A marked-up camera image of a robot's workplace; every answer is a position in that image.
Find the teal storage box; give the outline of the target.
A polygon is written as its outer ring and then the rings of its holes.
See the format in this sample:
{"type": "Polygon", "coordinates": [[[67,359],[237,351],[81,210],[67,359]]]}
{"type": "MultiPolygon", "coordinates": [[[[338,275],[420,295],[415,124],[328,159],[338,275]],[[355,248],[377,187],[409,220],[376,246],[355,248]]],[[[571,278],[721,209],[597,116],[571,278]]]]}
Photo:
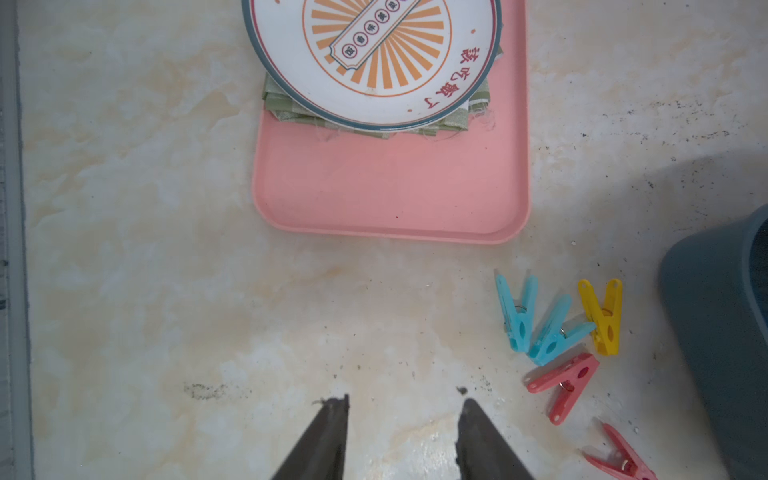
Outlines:
{"type": "Polygon", "coordinates": [[[766,207],[677,242],[659,291],[729,476],[766,478],[766,207]]]}

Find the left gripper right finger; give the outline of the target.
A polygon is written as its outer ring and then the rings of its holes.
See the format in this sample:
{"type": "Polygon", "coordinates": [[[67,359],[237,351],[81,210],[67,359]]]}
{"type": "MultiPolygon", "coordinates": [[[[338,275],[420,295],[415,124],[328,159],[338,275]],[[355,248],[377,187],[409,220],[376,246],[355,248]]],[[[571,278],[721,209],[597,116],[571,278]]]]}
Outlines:
{"type": "Polygon", "coordinates": [[[533,480],[491,419],[472,398],[463,403],[455,447],[462,480],[533,480]]]}

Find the cyan clothespin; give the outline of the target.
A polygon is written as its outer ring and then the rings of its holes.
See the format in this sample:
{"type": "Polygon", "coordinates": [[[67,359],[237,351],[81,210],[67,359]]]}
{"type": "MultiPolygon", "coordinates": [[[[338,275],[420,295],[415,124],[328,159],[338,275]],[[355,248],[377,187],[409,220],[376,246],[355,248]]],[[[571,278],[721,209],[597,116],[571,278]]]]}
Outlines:
{"type": "Polygon", "coordinates": [[[564,331],[562,327],[571,304],[572,297],[562,295],[556,299],[550,309],[539,335],[528,352],[529,359],[536,366],[543,367],[549,364],[576,346],[596,329],[594,322],[586,321],[569,331],[564,331]]]}
{"type": "Polygon", "coordinates": [[[538,279],[532,275],[525,279],[518,300],[513,298],[506,278],[498,270],[494,271],[494,280],[510,347],[515,352],[528,353],[533,333],[538,279]]]}

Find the yellow clothespin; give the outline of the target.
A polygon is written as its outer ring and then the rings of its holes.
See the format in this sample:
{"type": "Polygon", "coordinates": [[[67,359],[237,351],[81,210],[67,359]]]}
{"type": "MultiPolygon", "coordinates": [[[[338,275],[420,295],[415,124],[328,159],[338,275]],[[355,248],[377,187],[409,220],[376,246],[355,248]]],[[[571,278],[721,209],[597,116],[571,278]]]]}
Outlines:
{"type": "Polygon", "coordinates": [[[595,325],[591,337],[597,353],[615,356],[620,351],[620,325],[622,318],[623,283],[612,279],[606,285],[605,298],[600,303],[592,284],[582,279],[578,292],[588,321],[595,325]]]}

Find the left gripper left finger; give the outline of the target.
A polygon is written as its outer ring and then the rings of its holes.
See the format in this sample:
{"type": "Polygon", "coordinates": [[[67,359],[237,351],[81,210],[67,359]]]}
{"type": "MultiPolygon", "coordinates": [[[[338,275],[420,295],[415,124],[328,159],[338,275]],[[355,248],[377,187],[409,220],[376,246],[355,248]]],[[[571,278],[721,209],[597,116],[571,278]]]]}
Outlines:
{"type": "Polygon", "coordinates": [[[322,400],[320,410],[272,478],[341,480],[349,408],[348,394],[322,400]]]}

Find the red clothespin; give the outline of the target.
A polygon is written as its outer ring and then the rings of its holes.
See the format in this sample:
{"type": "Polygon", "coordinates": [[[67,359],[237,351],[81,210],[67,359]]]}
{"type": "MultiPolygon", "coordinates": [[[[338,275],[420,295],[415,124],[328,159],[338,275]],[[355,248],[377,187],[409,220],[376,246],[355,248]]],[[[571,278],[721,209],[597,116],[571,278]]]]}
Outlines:
{"type": "Polygon", "coordinates": [[[550,422],[559,426],[573,410],[599,366],[600,362],[594,355],[581,353],[554,370],[532,379],[526,388],[533,394],[559,388],[559,393],[548,414],[550,422]]]}
{"type": "Polygon", "coordinates": [[[585,460],[601,472],[620,480],[657,480],[655,472],[641,459],[619,431],[603,422],[602,428],[611,441],[614,452],[610,459],[601,459],[583,452],[585,460]]]}

